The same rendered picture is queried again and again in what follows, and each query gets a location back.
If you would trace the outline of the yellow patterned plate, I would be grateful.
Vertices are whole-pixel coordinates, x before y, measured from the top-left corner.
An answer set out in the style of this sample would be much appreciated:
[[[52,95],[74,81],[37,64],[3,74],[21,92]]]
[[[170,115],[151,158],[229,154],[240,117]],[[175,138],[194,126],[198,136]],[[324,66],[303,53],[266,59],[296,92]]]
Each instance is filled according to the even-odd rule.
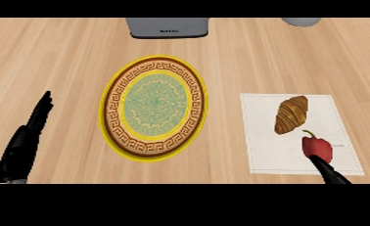
[[[201,131],[209,111],[206,83],[182,60],[154,55],[117,71],[104,88],[98,121],[120,156],[154,162],[179,154]]]

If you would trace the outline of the brown croissant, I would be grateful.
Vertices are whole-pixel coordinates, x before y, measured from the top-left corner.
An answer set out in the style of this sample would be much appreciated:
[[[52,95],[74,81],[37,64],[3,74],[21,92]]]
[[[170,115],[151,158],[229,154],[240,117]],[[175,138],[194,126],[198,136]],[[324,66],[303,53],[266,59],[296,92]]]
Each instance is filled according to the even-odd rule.
[[[284,100],[277,109],[275,133],[286,134],[306,121],[308,98],[296,96]]]

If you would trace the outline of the grey appliance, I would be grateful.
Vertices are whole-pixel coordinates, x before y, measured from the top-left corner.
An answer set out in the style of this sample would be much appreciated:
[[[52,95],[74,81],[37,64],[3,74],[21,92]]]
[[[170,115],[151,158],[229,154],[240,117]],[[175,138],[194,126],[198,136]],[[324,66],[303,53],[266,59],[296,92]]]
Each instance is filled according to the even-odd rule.
[[[209,20],[209,18],[127,18],[126,23],[135,38],[194,38],[209,34]]]

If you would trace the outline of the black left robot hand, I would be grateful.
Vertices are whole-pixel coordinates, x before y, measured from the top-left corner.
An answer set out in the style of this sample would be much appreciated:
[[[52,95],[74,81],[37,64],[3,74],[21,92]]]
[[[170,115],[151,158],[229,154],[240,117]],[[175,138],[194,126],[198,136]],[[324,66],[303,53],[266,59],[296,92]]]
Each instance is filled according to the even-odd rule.
[[[33,109],[28,123],[18,128],[0,158],[0,183],[18,179],[28,180],[39,137],[52,108],[50,92],[46,91]]]

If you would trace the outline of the white placemat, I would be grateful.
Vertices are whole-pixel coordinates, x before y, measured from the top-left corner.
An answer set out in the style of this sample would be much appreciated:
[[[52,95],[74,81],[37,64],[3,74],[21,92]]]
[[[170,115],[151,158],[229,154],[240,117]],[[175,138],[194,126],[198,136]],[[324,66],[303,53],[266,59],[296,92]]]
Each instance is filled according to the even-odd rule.
[[[308,114],[302,126],[278,135],[275,122],[280,103],[293,94],[241,94],[249,166],[252,173],[314,174],[320,172],[302,152],[302,137],[309,130],[333,146],[332,167],[342,175],[364,175],[361,163],[330,95],[308,95]]]

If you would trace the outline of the red bell pepper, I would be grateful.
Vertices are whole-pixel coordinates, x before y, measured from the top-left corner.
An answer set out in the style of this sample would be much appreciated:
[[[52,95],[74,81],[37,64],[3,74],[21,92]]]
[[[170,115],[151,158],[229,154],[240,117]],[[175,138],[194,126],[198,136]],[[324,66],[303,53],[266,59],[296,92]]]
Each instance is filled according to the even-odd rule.
[[[305,157],[317,156],[326,163],[333,160],[333,146],[329,141],[317,138],[311,131],[306,131],[309,137],[302,138],[302,151]]]

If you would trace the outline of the pale grey round object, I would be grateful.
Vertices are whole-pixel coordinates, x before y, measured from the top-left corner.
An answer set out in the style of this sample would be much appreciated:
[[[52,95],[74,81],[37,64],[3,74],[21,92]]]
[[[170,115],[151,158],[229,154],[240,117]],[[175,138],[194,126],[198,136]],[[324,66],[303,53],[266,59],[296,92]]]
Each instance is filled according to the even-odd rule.
[[[308,27],[318,23],[320,18],[283,18],[283,21],[293,26]]]

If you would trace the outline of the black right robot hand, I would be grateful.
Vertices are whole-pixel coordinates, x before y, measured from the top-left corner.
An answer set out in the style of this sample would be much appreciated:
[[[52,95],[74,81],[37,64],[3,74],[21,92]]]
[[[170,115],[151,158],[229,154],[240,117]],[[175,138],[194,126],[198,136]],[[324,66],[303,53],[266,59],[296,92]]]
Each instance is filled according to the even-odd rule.
[[[330,164],[315,155],[309,157],[327,184],[349,184],[348,179],[336,172]]]

